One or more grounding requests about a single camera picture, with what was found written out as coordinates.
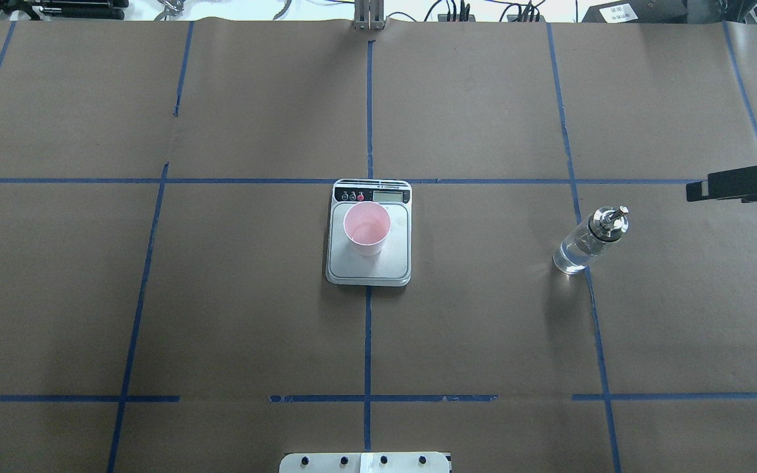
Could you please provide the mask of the pink plastic cup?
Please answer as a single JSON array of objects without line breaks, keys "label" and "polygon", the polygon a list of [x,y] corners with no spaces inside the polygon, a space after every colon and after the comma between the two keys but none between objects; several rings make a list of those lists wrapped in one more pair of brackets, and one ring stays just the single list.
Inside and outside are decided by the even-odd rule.
[{"label": "pink plastic cup", "polygon": [[358,254],[373,257],[382,251],[390,236],[390,212],[376,202],[357,202],[345,213],[343,228]]}]

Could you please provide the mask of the digital kitchen scale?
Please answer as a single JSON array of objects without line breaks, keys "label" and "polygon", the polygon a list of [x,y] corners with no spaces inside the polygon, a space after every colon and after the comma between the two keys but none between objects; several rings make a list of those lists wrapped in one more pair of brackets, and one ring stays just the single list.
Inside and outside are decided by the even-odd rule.
[{"label": "digital kitchen scale", "polygon": [[403,287],[411,280],[412,186],[339,179],[331,195],[325,276],[340,285]]}]

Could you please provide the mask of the black box with label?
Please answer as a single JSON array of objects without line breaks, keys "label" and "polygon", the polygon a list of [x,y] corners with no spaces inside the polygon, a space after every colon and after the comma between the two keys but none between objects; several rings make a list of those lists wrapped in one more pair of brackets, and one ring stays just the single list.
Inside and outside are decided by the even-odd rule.
[{"label": "black box with label", "polygon": [[590,6],[580,22],[684,24],[687,17],[685,1],[612,1]]}]

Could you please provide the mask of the white pillar with base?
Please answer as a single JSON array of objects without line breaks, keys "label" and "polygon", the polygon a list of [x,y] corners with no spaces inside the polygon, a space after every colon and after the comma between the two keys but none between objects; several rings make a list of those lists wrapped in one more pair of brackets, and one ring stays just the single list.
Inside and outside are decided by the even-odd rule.
[{"label": "white pillar with base", "polygon": [[439,451],[292,453],[279,472],[451,472],[451,455]]}]

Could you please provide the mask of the black folded tripod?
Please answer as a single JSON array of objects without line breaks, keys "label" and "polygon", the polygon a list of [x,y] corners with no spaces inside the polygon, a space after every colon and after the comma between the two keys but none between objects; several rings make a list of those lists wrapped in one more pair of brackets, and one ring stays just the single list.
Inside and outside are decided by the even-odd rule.
[{"label": "black folded tripod", "polygon": [[124,19],[129,1],[0,1],[0,12],[26,13],[30,19],[45,17],[75,19]]}]

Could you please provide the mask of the aluminium frame post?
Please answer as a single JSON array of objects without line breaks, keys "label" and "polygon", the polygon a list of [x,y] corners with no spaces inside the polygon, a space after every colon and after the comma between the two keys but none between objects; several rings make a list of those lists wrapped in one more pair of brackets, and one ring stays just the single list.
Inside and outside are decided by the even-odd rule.
[{"label": "aluminium frame post", "polygon": [[354,0],[352,26],[360,31],[381,31],[386,25],[384,0]]}]

